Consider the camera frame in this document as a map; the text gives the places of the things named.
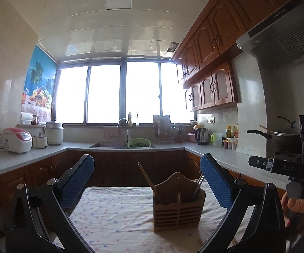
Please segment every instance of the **range hood vent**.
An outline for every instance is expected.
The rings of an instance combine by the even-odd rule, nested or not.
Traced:
[[[269,69],[304,58],[304,4],[288,2],[236,43]]]

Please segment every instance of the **pink bowl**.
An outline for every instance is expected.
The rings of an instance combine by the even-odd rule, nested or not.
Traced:
[[[187,133],[186,135],[188,136],[190,142],[197,143],[194,133]]]

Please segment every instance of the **paper towel roll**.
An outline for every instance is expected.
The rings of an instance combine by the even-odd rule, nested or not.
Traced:
[[[31,124],[31,121],[33,120],[33,114],[21,112],[21,124]]]

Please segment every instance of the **frying pan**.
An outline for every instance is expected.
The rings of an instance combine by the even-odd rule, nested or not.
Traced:
[[[295,122],[291,123],[281,116],[278,116],[278,118],[283,118],[290,123],[290,127],[286,132],[271,132],[267,134],[260,130],[248,130],[247,133],[259,134],[266,139],[271,139],[278,151],[301,154],[301,135],[294,130],[293,124]]]

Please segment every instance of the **gas burner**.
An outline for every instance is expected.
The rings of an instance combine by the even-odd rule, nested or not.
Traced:
[[[275,152],[274,159],[299,163],[301,161],[301,155],[296,153],[277,151]]]

